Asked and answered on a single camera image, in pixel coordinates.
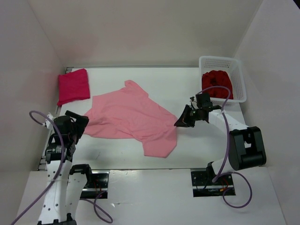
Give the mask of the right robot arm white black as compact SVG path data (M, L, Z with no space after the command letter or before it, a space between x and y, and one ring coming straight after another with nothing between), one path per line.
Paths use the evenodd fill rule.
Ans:
M266 164L267 157L259 127L249 127L238 122L219 105L213 105L208 93L200 93L191 100L196 104L185 105L184 111L174 126L193 128L197 121L205 121L226 135L226 150L223 159L210 162L206 168L206 180L217 184L226 173Z

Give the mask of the magenta t shirt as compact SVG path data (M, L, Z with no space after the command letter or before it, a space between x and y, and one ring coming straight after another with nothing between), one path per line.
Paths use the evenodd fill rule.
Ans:
M58 76L59 100L57 106L90 98L90 86L87 70L82 68Z

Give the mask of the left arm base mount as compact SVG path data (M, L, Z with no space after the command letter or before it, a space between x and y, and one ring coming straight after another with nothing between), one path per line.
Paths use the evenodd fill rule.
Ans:
M109 171L92 170L91 180L84 186L81 198L95 199L98 194L103 192L99 199L107 199Z

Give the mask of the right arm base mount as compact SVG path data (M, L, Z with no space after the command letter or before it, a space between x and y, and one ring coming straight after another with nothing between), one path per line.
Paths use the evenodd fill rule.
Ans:
M231 175L218 178L213 183L204 169L191 170L193 197L215 197L236 195Z

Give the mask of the light pink t shirt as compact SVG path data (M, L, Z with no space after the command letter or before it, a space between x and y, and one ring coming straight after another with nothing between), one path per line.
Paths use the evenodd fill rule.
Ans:
M136 139L147 157L166 158L177 146L177 118L154 102L137 83L125 81L120 90L93 96L85 113L84 134L94 138Z

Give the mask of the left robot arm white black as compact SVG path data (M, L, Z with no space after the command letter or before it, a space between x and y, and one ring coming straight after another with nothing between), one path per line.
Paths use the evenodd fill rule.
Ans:
M83 188L94 181L88 164L73 164L76 145L89 122L87 116L66 111L53 119L55 127L45 150L48 189L38 218L39 225L75 225Z

